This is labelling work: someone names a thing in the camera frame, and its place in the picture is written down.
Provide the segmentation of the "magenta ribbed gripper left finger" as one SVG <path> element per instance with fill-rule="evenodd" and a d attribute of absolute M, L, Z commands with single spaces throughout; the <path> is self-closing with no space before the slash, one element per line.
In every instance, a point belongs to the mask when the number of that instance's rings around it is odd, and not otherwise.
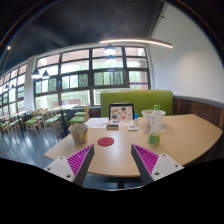
<path fill-rule="evenodd" d="M 94 154 L 94 145 L 91 144 L 68 157 L 59 156 L 45 171 L 82 186 Z"/>

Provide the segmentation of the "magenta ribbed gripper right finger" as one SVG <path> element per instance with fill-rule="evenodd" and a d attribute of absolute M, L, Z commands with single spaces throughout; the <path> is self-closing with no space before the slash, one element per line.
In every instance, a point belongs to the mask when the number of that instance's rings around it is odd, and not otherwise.
<path fill-rule="evenodd" d="M 168 154 L 156 154 L 146 148 L 132 144 L 131 154 L 139 170 L 142 182 L 147 185 L 183 169 L 183 166 Z"/>

